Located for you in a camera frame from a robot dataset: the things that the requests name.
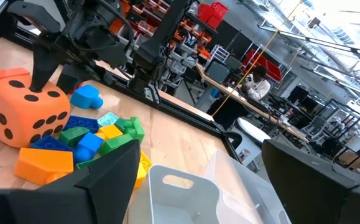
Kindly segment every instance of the blue building block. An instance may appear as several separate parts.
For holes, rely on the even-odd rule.
[[[76,146],[73,153],[73,160],[76,164],[94,159],[104,139],[95,134],[87,133]]]
[[[66,146],[64,143],[56,140],[52,136],[46,136],[44,138],[39,139],[37,142],[32,143],[30,145],[33,149],[50,149],[50,150],[58,150],[58,151],[70,151],[73,149],[69,146]]]
[[[115,122],[119,119],[118,116],[116,116],[114,113],[109,112],[106,115],[102,116],[100,119],[98,119],[98,124],[101,127],[109,126],[112,124],[115,124]]]
[[[63,131],[74,128],[74,127],[84,127],[90,130],[91,133],[97,133],[99,126],[96,119],[83,118],[79,116],[71,115],[69,117],[67,125],[63,128]]]
[[[70,98],[70,103],[83,109],[100,108],[104,101],[98,97],[99,91],[92,85],[85,85],[75,90]]]

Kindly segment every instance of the person with dark hair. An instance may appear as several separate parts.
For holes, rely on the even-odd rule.
[[[246,77],[246,81],[240,89],[253,100],[261,100],[271,87],[269,82],[265,79],[266,73],[267,70],[263,66],[256,66],[253,73]]]

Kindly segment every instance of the black dot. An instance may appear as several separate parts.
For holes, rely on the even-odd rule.
[[[40,119],[33,124],[33,128],[37,129],[37,128],[41,127],[43,124],[44,124],[44,119]]]
[[[6,124],[7,124],[7,119],[6,119],[6,117],[5,117],[3,114],[1,114],[1,113],[0,113],[0,123],[1,123],[2,125],[6,125]]]
[[[15,87],[15,88],[24,88],[25,87],[25,85],[18,80],[10,80],[8,82],[8,84],[10,84],[10,86]]]
[[[36,102],[39,100],[39,97],[37,97],[35,95],[25,95],[24,98],[25,98],[25,100],[31,101],[31,102]]]
[[[46,124],[52,124],[56,120],[57,116],[53,115],[45,121]]]
[[[10,129],[6,128],[6,129],[4,130],[4,135],[5,135],[6,138],[8,138],[8,139],[12,139],[12,132],[11,132]]]
[[[41,138],[41,135],[35,134],[35,135],[30,139],[30,143],[35,143],[35,142],[37,142],[40,138]]]
[[[52,130],[52,129],[48,129],[47,131],[45,131],[45,132],[43,133],[43,137],[49,136],[49,135],[51,135],[52,133],[53,133],[53,130]]]
[[[60,94],[56,91],[48,91],[47,94],[51,97],[60,97]]]
[[[54,129],[54,133],[59,133],[62,130],[63,126],[62,125],[58,125],[55,129]]]
[[[63,119],[68,115],[68,112],[62,112],[60,115],[58,115],[58,119]]]

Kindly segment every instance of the wooden table surface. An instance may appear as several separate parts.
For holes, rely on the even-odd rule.
[[[0,39],[0,69],[24,67],[32,71],[32,63],[30,50]],[[52,82],[57,81],[60,69],[62,68],[54,73]],[[104,105],[98,110],[72,108],[72,114],[100,118],[107,112],[113,112],[122,118],[139,117],[145,130],[141,149],[153,164],[162,164],[191,174],[205,175],[206,165],[215,152],[227,153],[220,139],[100,83],[88,83],[100,90]],[[18,151],[0,142],[0,188],[36,189],[37,185],[14,176]],[[218,177],[224,179],[228,185],[226,189],[229,189],[238,200],[253,207],[249,194],[231,164],[221,162],[220,166]],[[262,223],[256,213],[247,212],[244,216],[255,220],[256,223]]]
[[[232,92],[231,90],[229,90],[227,87],[223,86],[222,84],[219,84],[218,82],[212,80],[209,76],[207,76],[205,73],[205,69],[202,67],[202,65],[197,64],[196,69],[198,70],[198,73],[201,75],[202,79],[206,80],[210,85],[213,85],[214,87],[218,88],[220,91],[224,92],[225,94],[230,95],[231,98],[233,98],[234,100],[247,106],[248,108],[250,108],[254,112],[258,113],[259,115],[263,116],[264,118],[270,119],[271,122],[277,124],[278,126],[285,129],[287,132],[296,136],[297,138],[301,139],[302,141],[305,141],[307,143],[309,142],[309,140],[305,137],[305,135],[303,133],[301,133],[299,130],[297,130],[296,128],[294,128],[293,126],[287,127],[287,126],[284,126],[283,124],[280,124],[276,118],[273,118],[273,117],[269,116],[269,114],[257,109],[256,107],[251,105],[249,102],[247,102],[247,100],[245,98],[234,95],[234,93],[231,94],[231,92]]]

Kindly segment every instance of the white shirt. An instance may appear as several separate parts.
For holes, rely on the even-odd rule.
[[[256,101],[261,100],[271,88],[271,85],[266,79],[263,79],[260,82],[255,83],[253,80],[253,74],[250,74],[246,78],[246,85],[249,85],[251,88],[247,91],[249,96]]]

